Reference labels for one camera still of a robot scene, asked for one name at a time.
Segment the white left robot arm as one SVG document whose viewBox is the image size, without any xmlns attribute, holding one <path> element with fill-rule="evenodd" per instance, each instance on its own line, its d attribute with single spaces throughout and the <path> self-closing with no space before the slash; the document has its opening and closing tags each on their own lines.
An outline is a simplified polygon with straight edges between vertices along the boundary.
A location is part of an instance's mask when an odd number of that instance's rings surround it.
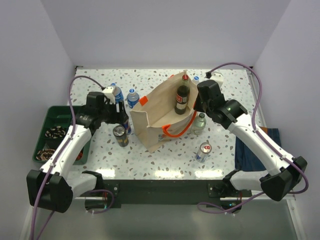
<svg viewBox="0 0 320 240">
<path fill-rule="evenodd" d="M 99 196 L 104 190 L 103 177 L 94 171 L 84 171 L 78 179 L 67 177 L 77 156 L 102 123 L 123 124 L 126 111 L 116 102 L 114 88 L 89 92 L 86 104 L 78 113 L 73 110 L 72 124 L 53 156 L 39 169 L 26 176 L 29 202 L 32 206 L 64 213 L 74 198 L 88 192 Z"/>
</svg>

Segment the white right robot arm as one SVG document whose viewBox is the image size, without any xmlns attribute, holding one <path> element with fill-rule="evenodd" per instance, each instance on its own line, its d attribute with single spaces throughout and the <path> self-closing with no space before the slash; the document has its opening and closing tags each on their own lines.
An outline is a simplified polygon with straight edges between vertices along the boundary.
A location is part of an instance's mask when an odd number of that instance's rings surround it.
<svg viewBox="0 0 320 240">
<path fill-rule="evenodd" d="M 265 167 L 264 171 L 232 171 L 223 178 L 223 192 L 233 197 L 241 190 L 262 191 L 274 201 L 282 200 L 305 176 L 307 161 L 276 144 L 237 100 L 225 100 L 214 80 L 200 82 L 197 90 L 194 109 L 239 138 Z"/>
</svg>

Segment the beige canvas bag orange handles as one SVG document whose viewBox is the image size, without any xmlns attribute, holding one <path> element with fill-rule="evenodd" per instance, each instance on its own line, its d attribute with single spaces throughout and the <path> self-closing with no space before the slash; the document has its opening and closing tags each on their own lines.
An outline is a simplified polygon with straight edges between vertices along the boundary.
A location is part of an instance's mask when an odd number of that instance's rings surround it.
<svg viewBox="0 0 320 240">
<path fill-rule="evenodd" d="M 183 79 L 186 79 L 190 93 L 188 101 L 179 104 L 180 108 L 185 107 L 185 112 L 177 114 L 177 91 Z M 150 153 L 165 142 L 181 137 L 188 130 L 196 117 L 194 105 L 197 95 L 197 85 L 184 70 L 141 97 L 130 110 L 134 133 Z"/>
</svg>

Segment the clear green-cap glass bottle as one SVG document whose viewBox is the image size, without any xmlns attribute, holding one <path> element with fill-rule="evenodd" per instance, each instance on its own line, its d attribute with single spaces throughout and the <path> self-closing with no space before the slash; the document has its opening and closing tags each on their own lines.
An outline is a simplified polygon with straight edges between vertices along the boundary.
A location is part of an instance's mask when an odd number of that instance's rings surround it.
<svg viewBox="0 0 320 240">
<path fill-rule="evenodd" d="M 203 133 L 203 130 L 206 127 L 206 117 L 204 113 L 200 113 L 199 115 L 197 115 L 192 123 L 191 126 L 191 133 L 199 136 Z"/>
</svg>

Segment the silver blue energy can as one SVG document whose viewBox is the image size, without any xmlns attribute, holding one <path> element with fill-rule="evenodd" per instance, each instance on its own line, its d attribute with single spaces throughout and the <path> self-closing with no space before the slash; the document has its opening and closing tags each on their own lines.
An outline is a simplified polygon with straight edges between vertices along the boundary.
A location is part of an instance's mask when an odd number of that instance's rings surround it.
<svg viewBox="0 0 320 240">
<path fill-rule="evenodd" d="M 130 135 L 132 132 L 132 129 L 131 129 L 131 124 L 130 124 L 129 118 L 124 121 L 122 126 L 125 128 L 126 134 Z"/>
<path fill-rule="evenodd" d="M 208 142 L 203 142 L 195 154 L 195 160 L 204 163 L 212 151 L 212 146 Z"/>
</svg>

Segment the dark cola glass bottle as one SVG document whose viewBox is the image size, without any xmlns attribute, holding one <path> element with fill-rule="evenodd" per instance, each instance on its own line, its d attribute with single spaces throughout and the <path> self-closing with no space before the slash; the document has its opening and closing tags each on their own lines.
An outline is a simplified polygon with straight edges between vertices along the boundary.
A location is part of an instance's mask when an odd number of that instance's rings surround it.
<svg viewBox="0 0 320 240">
<path fill-rule="evenodd" d="M 177 88 L 176 92 L 176 105 L 174 107 L 176 114 L 182 115 L 186 112 L 187 104 L 189 101 L 189 95 L 189 76 L 185 72 L 181 78 L 181 85 Z"/>
</svg>

